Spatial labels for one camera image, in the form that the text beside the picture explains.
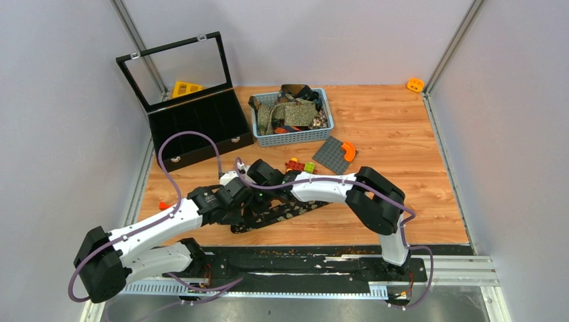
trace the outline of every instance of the yellow toy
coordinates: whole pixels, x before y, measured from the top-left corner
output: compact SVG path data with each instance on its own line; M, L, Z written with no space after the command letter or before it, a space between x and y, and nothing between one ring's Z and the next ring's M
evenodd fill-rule
M198 84L176 82L174 89L172 90L172 98L175 99L176 97L195 93L197 91L201 91L202 89L203 86Z
M425 82L418 78L411 78L407 83L407 88L417 93L420 93L423 90L424 86Z

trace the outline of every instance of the gray lego baseplate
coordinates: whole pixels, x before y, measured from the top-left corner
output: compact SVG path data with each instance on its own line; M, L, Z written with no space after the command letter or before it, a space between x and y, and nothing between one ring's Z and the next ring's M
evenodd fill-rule
M342 144L342 141L329 136L312 159L336 174L344 174L350 162L344 159L346 151L342 150Z

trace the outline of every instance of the orange toy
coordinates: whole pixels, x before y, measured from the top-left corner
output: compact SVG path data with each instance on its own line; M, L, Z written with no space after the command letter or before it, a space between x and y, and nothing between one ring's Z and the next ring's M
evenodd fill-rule
M168 208L170 208L170 207L171 207L171 206L168 206L167 204L163 203L162 201L160 202L160 204L158 204L158 208L159 208L161 211L164 211L164 210L166 210L166 209L168 209Z
M344 160L351 162L356 157L356 148L350 142L345 141L344 144L342 144L342 150L346 151Z
M411 78L407 83L407 88L412 90L413 92L420 93L425 87L425 82L418 78Z

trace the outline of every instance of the plastic basket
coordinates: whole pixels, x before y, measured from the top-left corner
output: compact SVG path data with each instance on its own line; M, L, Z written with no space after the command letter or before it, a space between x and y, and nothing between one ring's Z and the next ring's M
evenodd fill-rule
M257 112L255 109L251 108L252 115L253 115L253 135L257 138L260 146L281 146L284 144L293 144L293 143L301 143L301 142L310 142L310 141L319 141L319 140L326 140L330 136L330 131L334 128L334 121L332 120L332 113L330 112L330 104L328 104L328 98L326 97L326 93L324 89L316 88L313 89L320 94L322 98L322 108L324 109L324 113L328 118L328 127L325 129L310 129L307 131L300 131L300 132L291 132L291 133L284 133L284 134L270 134L268 136L260 136L257 130ZM273 93L264 93L264 94L257 94L253 95L259 102L273 105L276 101L276 96L278 92Z

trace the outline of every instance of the gray wall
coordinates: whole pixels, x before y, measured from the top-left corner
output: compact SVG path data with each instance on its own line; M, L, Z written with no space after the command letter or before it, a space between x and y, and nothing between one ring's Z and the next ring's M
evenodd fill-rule
M108 1L5 3L0 30L0 321L77 321L72 260L124 220L149 140L133 46Z
M518 321L569 315L569 2L487 1L432 95L467 224Z
M148 48L219 30L236 85L426 81L471 2L125 0Z

